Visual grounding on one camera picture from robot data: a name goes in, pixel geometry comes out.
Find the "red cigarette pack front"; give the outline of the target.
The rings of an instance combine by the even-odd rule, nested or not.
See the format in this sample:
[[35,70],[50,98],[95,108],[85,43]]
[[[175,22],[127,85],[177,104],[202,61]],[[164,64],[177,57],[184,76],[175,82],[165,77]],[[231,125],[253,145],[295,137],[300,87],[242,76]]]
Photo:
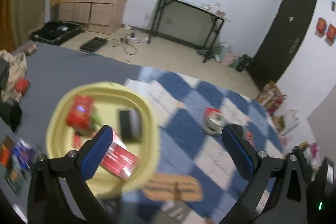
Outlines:
[[205,109],[205,119],[221,120],[221,111],[212,107],[207,107]]

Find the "small metal pot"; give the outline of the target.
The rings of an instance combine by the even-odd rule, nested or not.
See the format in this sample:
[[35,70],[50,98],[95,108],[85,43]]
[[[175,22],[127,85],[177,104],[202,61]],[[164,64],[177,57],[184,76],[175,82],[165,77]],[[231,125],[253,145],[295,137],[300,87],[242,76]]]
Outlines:
[[222,133],[224,124],[225,122],[223,117],[221,120],[205,119],[205,133],[211,136],[220,135]]

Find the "black folding table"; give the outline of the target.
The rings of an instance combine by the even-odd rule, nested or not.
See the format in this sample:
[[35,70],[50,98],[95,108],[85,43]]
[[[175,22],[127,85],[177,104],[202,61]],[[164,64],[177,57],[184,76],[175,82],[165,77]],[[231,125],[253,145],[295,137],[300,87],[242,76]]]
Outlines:
[[147,43],[164,38],[187,46],[203,57],[203,62],[217,59],[216,43],[222,28],[230,23],[221,10],[212,11],[183,0],[157,0],[151,25],[146,30]]

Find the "red cigarette carton back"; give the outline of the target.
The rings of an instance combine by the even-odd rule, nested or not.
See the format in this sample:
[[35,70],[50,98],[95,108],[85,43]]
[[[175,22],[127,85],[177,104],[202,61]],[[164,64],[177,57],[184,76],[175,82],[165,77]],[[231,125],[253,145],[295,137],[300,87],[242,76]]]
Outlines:
[[110,174],[128,180],[138,166],[139,158],[131,153],[121,138],[112,130],[113,141],[103,157],[100,166]]

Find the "cardboard snack box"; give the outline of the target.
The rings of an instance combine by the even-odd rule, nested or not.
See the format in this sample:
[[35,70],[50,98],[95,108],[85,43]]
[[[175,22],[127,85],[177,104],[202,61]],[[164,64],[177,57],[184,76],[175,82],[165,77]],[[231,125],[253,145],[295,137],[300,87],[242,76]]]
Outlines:
[[255,100],[264,107],[269,115],[273,116],[286,98],[287,96],[280,91],[276,83],[269,81]]

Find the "red box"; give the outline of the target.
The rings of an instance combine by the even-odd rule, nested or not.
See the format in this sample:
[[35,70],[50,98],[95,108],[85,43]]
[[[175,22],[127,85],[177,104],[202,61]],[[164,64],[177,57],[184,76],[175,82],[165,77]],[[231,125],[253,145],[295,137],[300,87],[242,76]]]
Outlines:
[[82,135],[90,135],[95,130],[93,116],[96,108],[94,99],[88,96],[75,96],[66,117],[66,125]]

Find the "pile of clothes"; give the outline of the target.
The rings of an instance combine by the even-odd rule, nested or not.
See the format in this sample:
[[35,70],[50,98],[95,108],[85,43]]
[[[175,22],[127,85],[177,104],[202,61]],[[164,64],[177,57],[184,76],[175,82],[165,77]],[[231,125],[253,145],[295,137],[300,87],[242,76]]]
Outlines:
[[25,79],[27,61],[24,52],[12,55],[1,50],[1,118],[12,132],[21,124],[22,109],[19,100],[22,92],[16,89],[20,80]]

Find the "white paper bag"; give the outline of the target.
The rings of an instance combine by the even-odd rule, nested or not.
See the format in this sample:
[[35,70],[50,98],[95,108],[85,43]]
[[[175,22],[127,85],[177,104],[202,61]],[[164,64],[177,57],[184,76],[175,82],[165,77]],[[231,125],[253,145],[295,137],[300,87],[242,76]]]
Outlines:
[[298,111],[296,110],[289,110],[281,116],[272,116],[273,123],[280,136],[287,135],[299,125],[300,121],[297,113]]

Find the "blue checkered plush rug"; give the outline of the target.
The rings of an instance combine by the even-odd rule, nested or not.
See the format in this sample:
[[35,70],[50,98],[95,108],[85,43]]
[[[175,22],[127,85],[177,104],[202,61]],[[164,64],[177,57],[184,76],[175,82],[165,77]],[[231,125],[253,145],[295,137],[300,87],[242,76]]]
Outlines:
[[154,201],[142,190],[104,203],[117,223],[218,223],[247,186],[220,136],[205,133],[205,110],[219,109],[226,120],[246,126],[257,150],[283,157],[270,116],[255,100],[211,83],[151,67],[137,68],[141,94],[153,106],[161,150],[156,174],[180,175],[199,182],[200,201],[187,202],[176,191],[172,201]]

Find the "black sponge cylinder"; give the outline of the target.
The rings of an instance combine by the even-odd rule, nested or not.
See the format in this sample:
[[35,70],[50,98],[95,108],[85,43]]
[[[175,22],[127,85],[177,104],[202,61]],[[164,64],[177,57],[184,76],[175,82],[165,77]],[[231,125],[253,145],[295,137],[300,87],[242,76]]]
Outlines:
[[136,142],[142,137],[142,118],[137,109],[125,109],[118,112],[122,140]]

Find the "green clip keychain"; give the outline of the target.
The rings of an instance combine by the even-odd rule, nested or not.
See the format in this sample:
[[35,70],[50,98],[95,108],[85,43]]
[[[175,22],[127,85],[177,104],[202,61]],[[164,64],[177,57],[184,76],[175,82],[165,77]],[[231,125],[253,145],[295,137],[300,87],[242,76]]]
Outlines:
[[103,125],[101,118],[95,113],[91,114],[91,120],[94,124],[97,124],[100,126]]

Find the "black open suitcase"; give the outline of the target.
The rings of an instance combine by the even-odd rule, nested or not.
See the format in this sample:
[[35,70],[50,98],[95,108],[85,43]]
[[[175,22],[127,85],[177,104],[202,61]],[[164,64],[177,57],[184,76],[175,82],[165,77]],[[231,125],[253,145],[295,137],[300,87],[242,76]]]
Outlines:
[[83,32],[84,29],[79,24],[64,21],[49,21],[41,29],[33,31],[30,35],[30,40],[60,46]]

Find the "dark door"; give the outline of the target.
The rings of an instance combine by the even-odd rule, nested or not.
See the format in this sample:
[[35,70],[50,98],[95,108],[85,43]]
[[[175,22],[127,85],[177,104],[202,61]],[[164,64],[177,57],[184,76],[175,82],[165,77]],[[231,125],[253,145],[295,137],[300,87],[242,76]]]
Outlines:
[[317,0],[282,0],[268,33],[247,67],[262,90],[277,82],[297,53],[307,33]]

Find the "yellow oval tray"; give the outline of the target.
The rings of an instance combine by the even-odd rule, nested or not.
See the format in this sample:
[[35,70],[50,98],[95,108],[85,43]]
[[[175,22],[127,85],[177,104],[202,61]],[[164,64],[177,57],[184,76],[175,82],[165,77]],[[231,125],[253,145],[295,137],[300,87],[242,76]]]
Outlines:
[[[149,102],[122,85],[110,82],[93,83],[77,87],[65,94],[56,106],[46,132],[47,156],[50,159],[63,158],[73,150],[74,131],[66,125],[66,115],[76,96],[92,97],[104,122],[97,136],[93,139],[85,138],[82,150],[76,154],[84,161],[79,164],[79,176],[86,180],[92,194],[96,198],[115,198],[143,188],[154,174],[159,161],[159,131]],[[127,107],[139,110],[142,137],[140,141],[126,146],[139,160],[130,178],[123,180],[108,172],[98,161],[104,157],[112,144],[117,124],[117,109]]]

